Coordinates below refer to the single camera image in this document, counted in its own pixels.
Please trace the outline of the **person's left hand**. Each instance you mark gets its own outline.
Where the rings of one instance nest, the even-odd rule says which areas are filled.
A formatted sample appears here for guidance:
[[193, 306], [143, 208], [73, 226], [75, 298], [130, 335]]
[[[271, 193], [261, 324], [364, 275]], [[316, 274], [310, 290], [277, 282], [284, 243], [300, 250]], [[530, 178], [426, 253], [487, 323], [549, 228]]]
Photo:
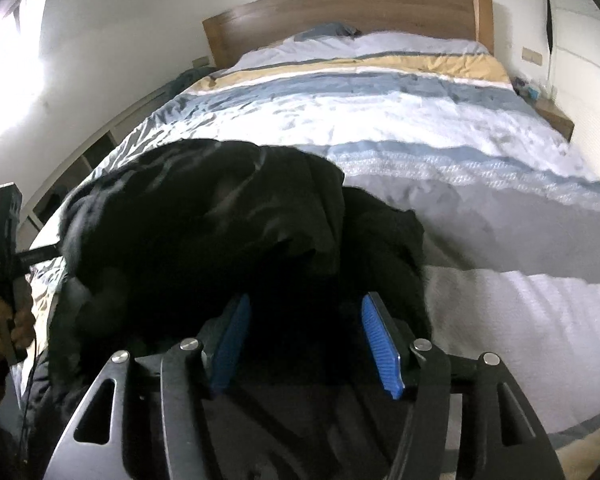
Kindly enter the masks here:
[[32, 306], [31, 296], [25, 296], [12, 314], [12, 307], [0, 298], [0, 359], [6, 359], [9, 350], [26, 350], [34, 341]]

